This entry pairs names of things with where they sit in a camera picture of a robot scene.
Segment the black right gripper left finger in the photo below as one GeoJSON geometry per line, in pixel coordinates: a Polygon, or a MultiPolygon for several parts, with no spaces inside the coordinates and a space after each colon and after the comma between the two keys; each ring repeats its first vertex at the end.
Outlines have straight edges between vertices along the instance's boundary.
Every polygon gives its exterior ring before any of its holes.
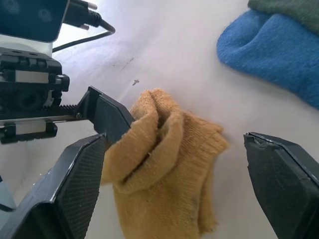
{"type": "Polygon", "coordinates": [[[0,239],[84,239],[99,196],[105,138],[64,149],[0,230],[0,239]]]}

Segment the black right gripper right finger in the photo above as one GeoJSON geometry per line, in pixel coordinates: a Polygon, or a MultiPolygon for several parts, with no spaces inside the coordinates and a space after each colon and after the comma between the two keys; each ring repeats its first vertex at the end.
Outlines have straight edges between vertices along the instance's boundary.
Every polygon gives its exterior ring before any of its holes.
{"type": "Polygon", "coordinates": [[[300,145],[244,135],[255,196],[278,239],[319,239],[319,163],[300,145]]]}

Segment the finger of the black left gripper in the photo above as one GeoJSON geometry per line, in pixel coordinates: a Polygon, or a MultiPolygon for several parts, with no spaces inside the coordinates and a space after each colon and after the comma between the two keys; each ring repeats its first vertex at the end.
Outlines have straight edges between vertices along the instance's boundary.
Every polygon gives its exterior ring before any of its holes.
{"type": "Polygon", "coordinates": [[[103,134],[107,142],[114,144],[130,129],[134,122],[128,109],[89,86],[87,92],[74,111],[76,119],[89,120],[98,134],[103,134]]]}

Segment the mustard yellow sock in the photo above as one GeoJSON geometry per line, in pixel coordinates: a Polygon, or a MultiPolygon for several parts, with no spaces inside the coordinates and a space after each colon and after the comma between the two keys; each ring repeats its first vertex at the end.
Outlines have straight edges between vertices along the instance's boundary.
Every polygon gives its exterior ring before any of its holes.
{"type": "Polygon", "coordinates": [[[221,126],[184,111],[161,89],[144,91],[131,128],[105,153],[125,239],[200,239],[216,226],[212,176],[227,147],[221,126]]]}

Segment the blue sock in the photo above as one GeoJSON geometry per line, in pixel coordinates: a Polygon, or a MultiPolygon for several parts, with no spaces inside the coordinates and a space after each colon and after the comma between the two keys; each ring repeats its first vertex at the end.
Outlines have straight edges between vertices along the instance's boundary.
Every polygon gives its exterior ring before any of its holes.
{"type": "Polygon", "coordinates": [[[282,87],[319,109],[319,36],[282,14],[249,10],[216,43],[225,65],[282,87]]]}

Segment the dark green sock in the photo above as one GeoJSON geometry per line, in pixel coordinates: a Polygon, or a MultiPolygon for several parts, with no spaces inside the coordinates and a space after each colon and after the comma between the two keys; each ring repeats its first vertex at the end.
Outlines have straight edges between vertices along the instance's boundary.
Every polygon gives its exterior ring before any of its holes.
{"type": "Polygon", "coordinates": [[[286,15],[319,35],[319,0],[249,0],[248,7],[268,14],[286,15]]]}

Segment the beige table cover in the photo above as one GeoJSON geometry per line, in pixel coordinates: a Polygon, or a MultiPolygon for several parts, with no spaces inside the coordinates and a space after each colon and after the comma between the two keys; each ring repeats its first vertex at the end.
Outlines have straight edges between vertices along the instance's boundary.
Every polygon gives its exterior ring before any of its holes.
{"type": "Polygon", "coordinates": [[[248,0],[90,0],[116,33],[54,53],[71,79],[64,103],[94,86],[126,107],[161,88],[184,109],[220,123],[229,142],[214,169],[216,230],[203,239],[277,239],[255,196],[244,134],[300,145],[319,163],[319,109],[217,57],[225,28],[248,0]]]}

